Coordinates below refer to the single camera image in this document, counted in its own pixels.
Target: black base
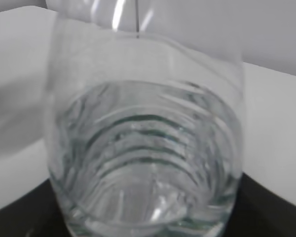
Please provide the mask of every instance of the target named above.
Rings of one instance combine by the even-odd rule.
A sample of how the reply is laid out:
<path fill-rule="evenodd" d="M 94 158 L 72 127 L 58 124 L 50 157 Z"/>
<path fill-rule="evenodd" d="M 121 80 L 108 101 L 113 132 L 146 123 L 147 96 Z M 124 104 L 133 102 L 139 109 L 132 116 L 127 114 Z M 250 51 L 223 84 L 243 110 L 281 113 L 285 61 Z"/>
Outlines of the black base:
<path fill-rule="evenodd" d="M 71 237 L 48 180 L 0 210 L 0 237 Z M 296 207 L 244 175 L 223 237 L 296 237 Z"/>

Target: white surface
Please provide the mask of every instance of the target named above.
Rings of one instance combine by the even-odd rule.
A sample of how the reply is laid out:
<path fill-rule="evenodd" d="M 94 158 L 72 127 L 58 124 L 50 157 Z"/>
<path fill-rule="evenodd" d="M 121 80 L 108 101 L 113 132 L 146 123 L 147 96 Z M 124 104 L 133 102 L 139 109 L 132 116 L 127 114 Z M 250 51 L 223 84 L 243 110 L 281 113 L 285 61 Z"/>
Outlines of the white surface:
<path fill-rule="evenodd" d="M 9 108 L 28 109 L 38 103 L 37 91 L 44 75 L 54 16 L 54 12 L 36 7 L 0 13 L 0 89 L 13 91 L 8 93 L 8 100 L 3 100 L 8 112 Z M 245 69 L 248 104 L 245 172 L 296 205 L 296 77 L 250 64 L 245 64 Z M 24 91 L 19 83 L 29 83 L 32 89 Z M 48 177 L 40 140 L 24 149 L 18 147 L 13 154 L 3 154 L 0 208 Z"/>
<path fill-rule="evenodd" d="M 53 16 L 33 6 L 0 13 L 0 208 L 48 178 L 39 100 Z"/>

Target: drinking glass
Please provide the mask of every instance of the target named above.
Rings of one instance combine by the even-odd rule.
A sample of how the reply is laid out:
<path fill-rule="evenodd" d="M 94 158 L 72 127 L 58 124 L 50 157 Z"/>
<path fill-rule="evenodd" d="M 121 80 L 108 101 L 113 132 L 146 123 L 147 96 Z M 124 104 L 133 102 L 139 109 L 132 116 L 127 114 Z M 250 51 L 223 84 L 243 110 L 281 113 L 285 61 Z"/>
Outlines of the drinking glass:
<path fill-rule="evenodd" d="M 218 237 L 242 175 L 226 0 L 65 0 L 45 90 L 48 168 L 74 237 Z"/>

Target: white wall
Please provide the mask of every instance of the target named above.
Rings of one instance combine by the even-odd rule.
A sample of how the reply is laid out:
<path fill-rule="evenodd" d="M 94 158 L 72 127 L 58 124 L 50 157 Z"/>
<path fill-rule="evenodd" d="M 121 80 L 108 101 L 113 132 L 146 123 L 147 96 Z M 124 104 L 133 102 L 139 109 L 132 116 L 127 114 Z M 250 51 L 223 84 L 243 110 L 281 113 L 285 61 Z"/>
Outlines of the white wall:
<path fill-rule="evenodd" d="M 296 75 L 296 0 L 231 0 L 244 60 Z"/>
<path fill-rule="evenodd" d="M 0 0 L 0 12 L 28 5 L 46 7 L 45 0 Z"/>

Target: glass bottom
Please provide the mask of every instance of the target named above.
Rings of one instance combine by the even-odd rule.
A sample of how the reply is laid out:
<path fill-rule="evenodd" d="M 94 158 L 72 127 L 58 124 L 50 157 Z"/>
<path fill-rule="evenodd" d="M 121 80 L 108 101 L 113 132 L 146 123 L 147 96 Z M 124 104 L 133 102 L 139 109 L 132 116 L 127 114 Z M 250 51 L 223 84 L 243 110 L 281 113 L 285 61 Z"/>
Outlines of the glass bottom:
<path fill-rule="evenodd" d="M 108 82 L 77 98 L 57 126 L 58 157 L 49 169 L 74 236 L 222 232 L 239 181 L 240 126 L 209 90 Z"/>

